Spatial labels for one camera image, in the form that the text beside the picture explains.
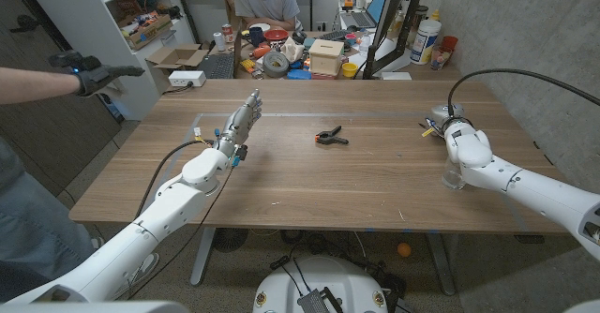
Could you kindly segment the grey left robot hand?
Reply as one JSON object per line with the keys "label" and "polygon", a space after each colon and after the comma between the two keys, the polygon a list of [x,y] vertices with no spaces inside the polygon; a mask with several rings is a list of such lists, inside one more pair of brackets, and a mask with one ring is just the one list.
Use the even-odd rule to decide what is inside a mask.
{"label": "grey left robot hand", "polygon": [[260,90],[255,89],[245,103],[226,120],[214,148],[227,157],[231,157],[235,151],[235,146],[242,145],[248,139],[249,131],[261,117],[262,104]]}

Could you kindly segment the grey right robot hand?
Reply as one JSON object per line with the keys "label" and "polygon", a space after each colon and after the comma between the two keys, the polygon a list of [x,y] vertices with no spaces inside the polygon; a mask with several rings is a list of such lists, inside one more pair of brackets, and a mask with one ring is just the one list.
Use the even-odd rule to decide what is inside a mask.
{"label": "grey right robot hand", "polygon": [[[463,117],[465,115],[465,110],[460,103],[456,103],[453,105],[454,115],[455,117]],[[429,128],[432,128],[433,132],[439,136],[443,137],[443,124],[450,117],[448,112],[447,105],[438,105],[431,108],[431,114],[426,118],[426,123]]]}

